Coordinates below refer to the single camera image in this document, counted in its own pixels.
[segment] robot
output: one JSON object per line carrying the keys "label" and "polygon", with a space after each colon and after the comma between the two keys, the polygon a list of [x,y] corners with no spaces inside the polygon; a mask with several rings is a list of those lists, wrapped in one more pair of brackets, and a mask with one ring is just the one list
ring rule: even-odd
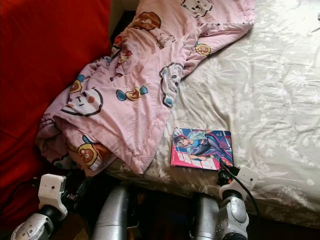
{"label": "robot", "polygon": [[[258,174],[243,166],[240,169],[221,164],[218,184],[220,204],[208,195],[196,196],[196,210],[190,237],[194,240],[247,240],[249,217],[244,200],[251,195]],[[38,213],[31,215],[19,225],[11,236],[11,240],[48,240],[54,230],[54,224],[62,221],[68,214],[65,199],[76,203],[81,197],[86,180],[80,185],[76,194],[65,189],[66,177],[45,174],[39,187]],[[106,199],[95,224],[93,240],[126,240],[127,219],[130,200],[130,186],[120,184],[115,187]]]}

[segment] wire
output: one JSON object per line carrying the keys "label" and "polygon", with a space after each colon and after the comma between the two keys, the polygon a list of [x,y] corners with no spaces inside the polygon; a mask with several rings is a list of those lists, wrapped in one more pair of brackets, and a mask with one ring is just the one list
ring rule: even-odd
{"label": "wire", "polygon": [[255,211],[256,211],[256,216],[257,216],[257,224],[258,226],[260,225],[260,211],[259,211],[259,208],[258,208],[258,205],[256,203],[256,200],[254,198],[254,196],[252,196],[251,192],[248,190],[248,188],[246,188],[246,186],[228,169],[228,166],[223,162],[223,161],[220,161],[222,164],[222,167],[228,172],[228,174],[231,175],[231,177],[236,180],[238,182],[238,184],[246,191],[246,193],[249,195],[253,205],[254,205],[254,208],[255,208]]}

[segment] book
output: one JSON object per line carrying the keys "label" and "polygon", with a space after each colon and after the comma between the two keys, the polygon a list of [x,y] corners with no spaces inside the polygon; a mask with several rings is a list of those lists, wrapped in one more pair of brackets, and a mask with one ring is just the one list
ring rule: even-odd
{"label": "book", "polygon": [[230,131],[174,129],[171,166],[219,170],[221,161],[233,166]]}

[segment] black cable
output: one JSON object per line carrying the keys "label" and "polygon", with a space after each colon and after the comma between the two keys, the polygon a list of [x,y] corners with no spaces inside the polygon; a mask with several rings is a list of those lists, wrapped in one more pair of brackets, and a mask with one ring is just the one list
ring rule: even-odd
{"label": "black cable", "polygon": [[26,181],[22,181],[20,183],[18,183],[14,189],[12,190],[12,192],[9,194],[9,196],[6,198],[6,200],[4,201],[4,204],[2,205],[1,209],[0,209],[0,216],[4,213],[5,208],[8,206],[8,204],[10,203],[10,201],[12,200],[14,194],[16,193],[16,191],[18,190],[19,187],[21,187],[24,184],[27,183],[33,183],[33,181],[36,180],[36,178],[32,178]]}
{"label": "black cable", "polygon": [[248,188],[246,188],[246,186],[228,169],[228,166],[223,162],[223,161],[220,161],[221,166],[228,172],[228,174],[231,175],[231,177],[236,180],[238,182],[238,184],[246,191],[246,193],[249,195],[253,205],[254,205],[254,208],[255,208],[255,211],[256,211],[256,216],[257,216],[257,224],[258,226],[260,225],[260,211],[259,211],[259,208],[258,208],[258,205],[256,203],[256,200],[254,198],[254,196],[252,196],[251,192],[248,190]]}

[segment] white robot part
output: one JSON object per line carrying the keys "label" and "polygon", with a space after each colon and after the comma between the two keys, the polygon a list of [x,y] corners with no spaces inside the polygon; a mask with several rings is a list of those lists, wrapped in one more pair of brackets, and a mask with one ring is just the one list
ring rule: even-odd
{"label": "white robot part", "polygon": [[[241,166],[240,171],[236,177],[243,183],[243,185],[249,191],[251,191],[256,185],[259,175],[257,172],[253,171],[249,167]],[[221,199],[223,199],[223,192],[225,190],[235,190],[239,192],[243,200],[245,200],[248,195],[247,192],[240,186],[240,184],[236,180],[233,180],[230,184],[223,185],[222,187],[220,187],[219,197]]]}
{"label": "white robot part", "polygon": [[40,200],[39,209],[44,205],[51,205],[61,212],[60,221],[65,219],[68,210],[61,202],[62,194],[65,191],[66,177],[45,174],[41,177],[38,197]]}
{"label": "white robot part", "polygon": [[11,240],[48,240],[53,230],[50,218],[34,213],[13,231]]}
{"label": "white robot part", "polygon": [[218,240],[248,239],[246,229],[249,224],[249,216],[245,203],[241,199],[234,196],[226,198],[221,203],[217,222],[216,237]]}

